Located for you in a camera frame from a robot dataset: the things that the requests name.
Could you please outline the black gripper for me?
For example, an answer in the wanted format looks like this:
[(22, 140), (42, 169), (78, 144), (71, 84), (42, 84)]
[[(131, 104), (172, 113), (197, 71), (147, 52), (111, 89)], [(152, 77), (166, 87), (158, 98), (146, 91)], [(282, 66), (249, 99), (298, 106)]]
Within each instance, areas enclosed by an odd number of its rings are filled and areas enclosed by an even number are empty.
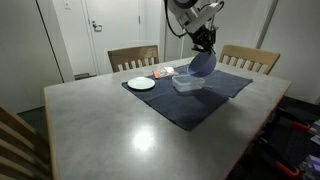
[(216, 55), (213, 45), (216, 42), (216, 29), (207, 29), (205, 26), (201, 26), (195, 33), (190, 33), (189, 36), (192, 39), (192, 50), (196, 52), (204, 52), (207, 50), (210, 54)]

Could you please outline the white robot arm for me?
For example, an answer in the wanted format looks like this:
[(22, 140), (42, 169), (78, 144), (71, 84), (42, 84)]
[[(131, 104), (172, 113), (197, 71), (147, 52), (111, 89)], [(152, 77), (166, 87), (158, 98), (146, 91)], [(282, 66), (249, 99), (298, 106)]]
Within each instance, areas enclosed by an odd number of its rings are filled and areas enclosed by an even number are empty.
[[(214, 53), (213, 45), (216, 42), (214, 16), (223, 7), (224, 2), (205, 4), (197, 8), (198, 0), (163, 0), (165, 5), (166, 21), (171, 32), (178, 38), (188, 35), (193, 44), (193, 50), (198, 52)], [(184, 30), (182, 34), (176, 34), (169, 21), (168, 12), (171, 12)]]

